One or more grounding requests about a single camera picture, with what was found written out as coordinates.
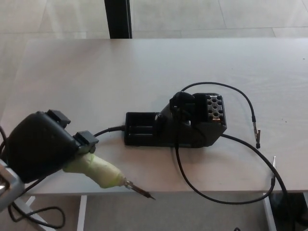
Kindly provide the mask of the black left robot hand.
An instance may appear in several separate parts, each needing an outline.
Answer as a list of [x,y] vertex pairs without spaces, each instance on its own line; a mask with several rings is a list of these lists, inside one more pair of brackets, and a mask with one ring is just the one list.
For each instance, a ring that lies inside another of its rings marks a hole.
[[72,136],[65,129],[70,122],[58,110],[28,115],[8,136],[1,159],[23,183],[30,183],[94,153],[98,139],[87,130]]

